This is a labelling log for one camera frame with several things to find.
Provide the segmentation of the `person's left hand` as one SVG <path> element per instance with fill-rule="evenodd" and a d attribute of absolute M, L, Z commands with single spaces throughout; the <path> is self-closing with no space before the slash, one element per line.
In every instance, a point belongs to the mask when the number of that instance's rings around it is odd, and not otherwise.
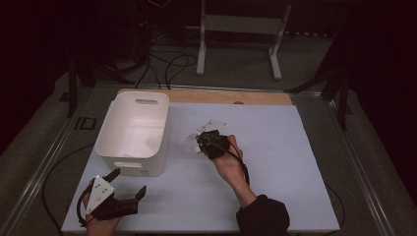
<path fill-rule="evenodd" d="M 113 236 L 121 217 L 109 220 L 97 220 L 92 215 L 86 215 L 88 236 Z"/>

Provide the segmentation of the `white plastic storage bin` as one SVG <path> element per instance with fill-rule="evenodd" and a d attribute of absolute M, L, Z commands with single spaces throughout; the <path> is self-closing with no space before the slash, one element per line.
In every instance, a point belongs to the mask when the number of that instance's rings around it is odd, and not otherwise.
<path fill-rule="evenodd" d="M 118 93 L 99 132 L 95 151 L 124 176 L 154 177 L 165 165 L 170 127 L 169 97 L 161 92 L 127 90 Z M 150 135 L 162 135 L 160 149 L 145 145 Z"/>

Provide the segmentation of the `white metal stand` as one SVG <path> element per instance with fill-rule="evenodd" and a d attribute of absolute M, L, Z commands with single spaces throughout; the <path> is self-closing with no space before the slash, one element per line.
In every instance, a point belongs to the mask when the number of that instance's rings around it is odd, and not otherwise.
<path fill-rule="evenodd" d="M 207 0 L 201 0 L 200 47 L 196 71 L 199 76 L 202 76 L 205 73 L 207 54 L 206 32 L 222 31 L 274 35 L 275 43 L 268 49 L 268 57 L 273 78 L 276 81 L 280 81 L 282 79 L 277 52 L 283 39 L 284 31 L 292 9 L 290 4 L 285 5 L 284 11 L 279 19 L 211 15 L 207 13 L 206 6 Z"/>

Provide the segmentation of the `person's right hand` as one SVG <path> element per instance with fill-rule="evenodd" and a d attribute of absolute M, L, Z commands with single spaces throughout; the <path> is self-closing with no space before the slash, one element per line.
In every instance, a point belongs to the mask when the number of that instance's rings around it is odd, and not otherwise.
<path fill-rule="evenodd" d="M 234 191 L 241 191 L 248 188 L 241 160 L 243 151 L 238 147 L 234 135 L 228 137 L 231 143 L 229 152 L 215 158 L 212 162 L 218 174 L 228 183 Z"/>

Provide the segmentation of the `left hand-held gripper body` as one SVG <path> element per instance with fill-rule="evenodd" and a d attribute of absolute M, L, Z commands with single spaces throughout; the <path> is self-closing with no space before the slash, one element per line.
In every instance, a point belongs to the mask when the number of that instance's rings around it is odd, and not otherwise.
<path fill-rule="evenodd" d="M 138 212 L 139 198 L 118 200 L 114 188 L 102 177 L 97 176 L 90 187 L 86 214 L 98 220 L 109 220 Z"/>

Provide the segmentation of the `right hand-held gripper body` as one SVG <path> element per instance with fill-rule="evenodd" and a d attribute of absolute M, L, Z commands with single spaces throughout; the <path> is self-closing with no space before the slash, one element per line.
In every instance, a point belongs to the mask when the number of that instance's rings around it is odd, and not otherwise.
<path fill-rule="evenodd" d="M 198 135 L 204 137 L 204 143 L 199 147 L 201 152 L 209 159 L 221 157 L 229 150 L 230 142 L 228 137 L 219 133 L 220 128 L 227 126 L 228 124 L 225 122 L 210 119 L 198 129 Z"/>

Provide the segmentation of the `black metal stand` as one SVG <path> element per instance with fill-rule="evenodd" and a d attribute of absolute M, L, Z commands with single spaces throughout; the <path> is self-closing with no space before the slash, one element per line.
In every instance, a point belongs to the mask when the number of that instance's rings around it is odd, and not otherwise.
<path fill-rule="evenodd" d="M 122 78 L 91 57 L 86 55 L 71 56 L 68 63 L 68 117 L 71 117 L 75 113 L 79 104 L 78 82 L 81 82 L 87 88 L 93 88 L 97 83 L 97 78 L 94 76 L 95 71 L 98 71 L 116 83 L 122 85 L 133 84 L 132 81 Z"/>
<path fill-rule="evenodd" d="M 337 121 L 346 130 L 346 111 L 349 84 L 349 69 L 352 64 L 353 45 L 349 35 L 342 30 L 334 37 L 315 76 L 298 87 L 286 89 L 287 93 L 299 93 L 321 82 L 326 82 L 321 91 L 323 100 L 333 100 L 338 95 Z"/>

